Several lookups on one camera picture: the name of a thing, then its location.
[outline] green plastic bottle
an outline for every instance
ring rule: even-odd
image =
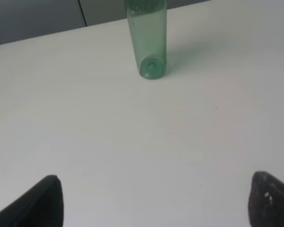
[[[139,73],[159,79],[166,72],[166,0],[125,0]]]

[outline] cabinet door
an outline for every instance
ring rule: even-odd
[[[168,0],[168,8],[186,6],[206,0]],[[126,18],[124,0],[80,0],[88,26]]]
[[[0,44],[84,26],[78,0],[0,0]]]

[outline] bottle bottom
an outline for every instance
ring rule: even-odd
[[[165,74],[165,64],[162,58],[150,56],[145,58],[140,65],[140,75],[146,79],[159,79]]]

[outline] black object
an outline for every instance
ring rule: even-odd
[[[248,209],[252,227],[284,227],[284,183],[267,172],[256,172]]]
[[[62,226],[62,186],[54,175],[45,177],[0,212],[0,227]]]

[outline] table surface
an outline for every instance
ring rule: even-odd
[[[251,177],[284,181],[284,0],[168,12],[166,77],[126,20],[0,46],[0,210],[49,174],[65,227],[247,227]]]

